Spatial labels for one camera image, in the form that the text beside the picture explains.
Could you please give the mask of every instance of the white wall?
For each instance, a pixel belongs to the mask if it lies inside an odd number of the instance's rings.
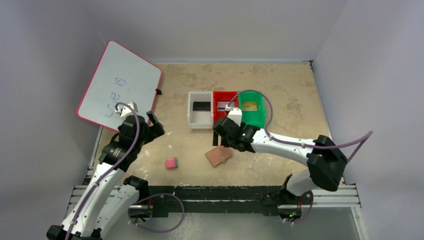
[[[99,129],[76,109],[103,48],[82,0],[0,0],[1,239],[64,219]]]
[[[374,240],[424,239],[424,1],[349,0],[314,62],[337,143],[374,135],[348,165]]]
[[[308,61],[347,0],[89,0],[103,35],[153,61]]]

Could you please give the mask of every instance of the table surface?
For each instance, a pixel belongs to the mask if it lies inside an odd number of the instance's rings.
[[[213,131],[189,129],[189,91],[262,91],[271,101],[274,117],[270,132],[294,138],[315,139],[329,135],[314,77],[308,64],[158,64],[162,70],[154,106],[166,134],[143,146],[129,175],[149,185],[254,186],[281,185],[286,176],[306,167],[266,153],[233,152],[233,157],[213,168],[205,153],[212,146]],[[103,129],[95,159],[115,132]],[[178,158],[178,168],[168,170],[165,160]]]

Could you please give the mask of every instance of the black base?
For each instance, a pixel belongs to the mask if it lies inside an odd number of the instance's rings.
[[[301,197],[281,194],[281,186],[149,186],[151,195],[174,194],[183,201],[186,213],[263,214],[289,218],[296,209],[284,205],[309,205],[309,192]],[[181,213],[181,206],[172,197],[156,197],[152,204],[153,218],[166,218],[168,213]]]
[[[100,237],[101,229],[95,229],[91,233],[91,236],[80,236],[80,232],[77,232],[75,235],[70,234],[69,240],[102,240]],[[63,226],[52,225],[47,231],[48,240],[64,240],[66,237],[67,231],[63,229]]]

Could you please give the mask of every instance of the eraser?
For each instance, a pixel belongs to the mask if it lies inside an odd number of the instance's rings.
[[[176,157],[168,158],[165,160],[165,167],[167,169],[176,169],[178,168],[178,160]]]

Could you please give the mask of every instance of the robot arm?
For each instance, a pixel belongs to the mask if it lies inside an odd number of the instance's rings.
[[[339,149],[320,150],[310,147],[279,143],[268,137],[263,128],[241,122],[241,110],[231,108],[228,117],[222,117],[213,130],[221,136],[221,145],[240,152],[268,153],[294,160],[307,166],[304,171],[287,176],[281,193],[290,198],[301,196],[316,188],[337,191],[347,164],[347,158]],[[323,135],[317,139],[299,139],[271,133],[280,140],[316,146],[335,146]]]
[[[135,103],[128,105],[137,112]],[[147,187],[147,181],[128,177],[124,181],[117,194],[110,199],[111,191],[132,162],[137,159],[137,154],[142,146],[165,134],[162,124],[158,122],[153,112],[148,111],[147,116],[152,125],[149,126],[142,116],[134,116],[129,108],[122,107],[118,113],[123,119],[122,125],[118,127],[119,133],[115,134],[110,143],[106,145],[100,156],[100,163],[97,165],[95,173],[88,184],[86,191],[76,204],[73,211],[63,220],[60,226],[52,225],[47,232],[49,240],[63,240],[68,233],[69,239],[98,240],[105,236],[115,221],[128,210],[128,207],[138,199],[148,197],[142,195],[147,191],[139,191]],[[140,123],[138,139],[136,138],[136,119]],[[133,142],[136,144],[128,156],[111,172],[109,172],[101,182],[97,182],[99,177],[105,174],[123,155],[128,151]],[[83,206],[76,220],[77,209]]]

